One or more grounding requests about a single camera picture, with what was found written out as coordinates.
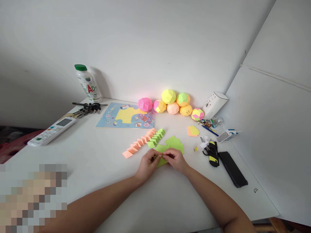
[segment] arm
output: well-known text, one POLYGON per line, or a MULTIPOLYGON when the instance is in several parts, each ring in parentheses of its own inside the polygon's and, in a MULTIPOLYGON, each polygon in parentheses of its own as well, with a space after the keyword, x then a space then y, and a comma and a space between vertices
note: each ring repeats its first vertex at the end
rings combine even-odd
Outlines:
POLYGON ((161 155, 150 149, 141 160, 136 174, 130 178, 94 191, 69 204, 58 218, 51 221, 40 232, 95 231, 137 188, 142 186, 154 173, 161 155))
POLYGON ((221 188, 191 168, 180 150, 169 148, 163 159, 185 175, 225 233, 257 232, 244 211, 221 188))

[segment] human hand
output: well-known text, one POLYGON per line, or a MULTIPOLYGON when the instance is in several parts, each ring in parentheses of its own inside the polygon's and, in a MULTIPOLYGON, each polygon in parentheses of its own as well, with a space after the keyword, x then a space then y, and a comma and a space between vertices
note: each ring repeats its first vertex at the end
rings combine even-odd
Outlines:
POLYGON ((190 168, 180 150, 169 148, 163 152, 162 158, 172 165, 175 170, 184 175, 187 169, 190 168))
POLYGON ((154 149, 148 150, 147 153, 142 157, 139 168, 134 175, 134 177, 138 179, 140 184, 144 184, 152 176, 161 157, 161 152, 158 152, 154 149), (155 155, 157 155, 157 157, 152 162, 152 158, 155 155))

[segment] black phone case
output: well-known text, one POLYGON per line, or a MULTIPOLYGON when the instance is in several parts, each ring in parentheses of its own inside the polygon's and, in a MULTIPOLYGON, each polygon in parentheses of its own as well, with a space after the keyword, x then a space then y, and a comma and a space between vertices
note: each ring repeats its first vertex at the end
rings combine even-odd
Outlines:
POLYGON ((237 188, 241 188, 242 186, 248 185, 247 180, 243 176, 242 172, 240 169, 237 167, 235 164, 234 160, 232 159, 231 155, 225 151, 225 152, 220 152, 219 158, 223 162, 233 184, 237 188))

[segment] yellow origami ball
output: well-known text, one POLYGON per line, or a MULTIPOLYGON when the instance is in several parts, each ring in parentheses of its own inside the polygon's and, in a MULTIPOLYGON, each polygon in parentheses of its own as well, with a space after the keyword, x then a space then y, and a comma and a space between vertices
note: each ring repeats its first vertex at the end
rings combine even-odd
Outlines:
POLYGON ((157 112, 157 113, 161 113, 164 112, 166 109, 166 104, 162 101, 162 100, 156 100, 153 103, 153 109, 157 112))
POLYGON ((188 104, 190 104, 189 94, 183 92, 180 93, 176 98, 176 102, 180 107, 187 106, 188 104))
POLYGON ((162 92, 162 100, 166 104, 172 104, 176 100, 176 93, 173 90, 165 90, 162 92))
POLYGON ((176 102, 174 102, 172 104, 168 104, 167 105, 167 111, 169 114, 174 115, 174 114, 178 113, 179 105, 176 102))
POLYGON ((204 112, 199 108, 195 108, 191 113, 191 118, 193 120, 202 120, 203 116, 204 116, 204 112))
POLYGON ((192 107, 191 105, 187 105, 187 106, 183 106, 183 107, 180 107, 180 114, 183 115, 183 116, 189 116, 191 113, 192 113, 192 107))

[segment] plastic bottle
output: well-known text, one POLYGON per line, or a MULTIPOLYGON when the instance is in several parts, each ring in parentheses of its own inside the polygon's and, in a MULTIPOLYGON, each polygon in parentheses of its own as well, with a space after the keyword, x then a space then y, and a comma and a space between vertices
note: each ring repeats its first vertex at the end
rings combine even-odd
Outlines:
POLYGON ((87 71, 87 67, 85 65, 76 64, 75 69, 77 70, 76 74, 78 76, 79 82, 90 101, 93 103, 100 103, 102 101, 100 93, 98 91, 95 80, 93 79, 90 72, 87 71))

